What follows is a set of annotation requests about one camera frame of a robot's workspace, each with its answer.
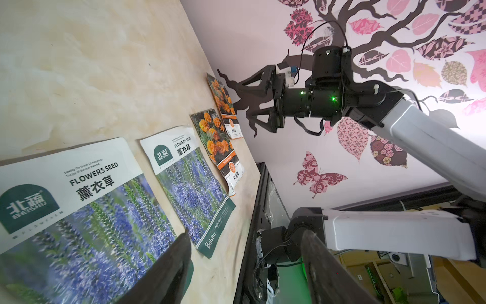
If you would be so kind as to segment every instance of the butterfly decal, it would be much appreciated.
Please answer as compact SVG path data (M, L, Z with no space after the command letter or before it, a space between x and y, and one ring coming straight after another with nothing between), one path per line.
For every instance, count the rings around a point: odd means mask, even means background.
M314 193L314 198L318 193L324 193L328 189L328 186L334 186L338 183L346 180L342 174L339 173L323 173L319 174L319 166L315 160L314 155L306 151L304 162L302 163L304 170L297 172L297 181L293 183L300 183L301 185L307 185L310 183L309 190Z

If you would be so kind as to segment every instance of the seed packet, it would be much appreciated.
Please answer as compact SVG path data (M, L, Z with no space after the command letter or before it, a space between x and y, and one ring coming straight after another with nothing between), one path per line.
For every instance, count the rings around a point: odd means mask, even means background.
M221 124L214 109L191 115L197 134L206 147L212 162L228 183L229 196L235 195L235 186L243 176L244 168L240 163L229 137L218 126Z
M0 280L26 303L115 303L176 239L124 138L0 167L0 210Z
M175 127L140 144L196 249L211 258L235 204L204 160L194 129Z
M216 101L216 105L218 106L221 117L223 118L224 126L220 126L219 128L221 129L221 131L224 131L226 129L226 133L231 139L243 137L240 123L238 122L238 118L236 117L233 102L231 101L231 97L229 96L228 91L224 87L223 83L218 81L218 79L214 78L209 74L207 74L207 77L209 87L211 87L211 91L214 96L214 100Z

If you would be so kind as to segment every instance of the green logo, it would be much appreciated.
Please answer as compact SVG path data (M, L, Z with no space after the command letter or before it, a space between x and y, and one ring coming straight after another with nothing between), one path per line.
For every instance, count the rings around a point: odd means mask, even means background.
M155 160L161 166L172 159L172 153L168 147L160 144L154 149Z
M46 189L37 185L19 185L0 196L0 223L9 234L59 209Z

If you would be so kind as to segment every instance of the wooden table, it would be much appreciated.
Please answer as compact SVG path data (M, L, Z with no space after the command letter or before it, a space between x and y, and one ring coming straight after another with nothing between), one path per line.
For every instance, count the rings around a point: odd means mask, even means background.
M0 45L2 164L125 137L182 233L138 143L192 125L189 114L215 107L206 82L206 72L213 73L180 2L5 0ZM236 209L210 260L192 248L194 275L184 303L233 301L260 174L244 139L232 143L246 169ZM211 163L202 145L201 151Z

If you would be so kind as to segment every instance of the lavender flower image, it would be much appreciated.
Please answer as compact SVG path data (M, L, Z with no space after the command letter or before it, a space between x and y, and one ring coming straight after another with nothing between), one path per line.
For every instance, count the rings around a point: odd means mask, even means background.
M0 254L0 283L29 304L115 303L175 239L140 175Z
M199 148L157 174L189 236L197 244L226 198Z

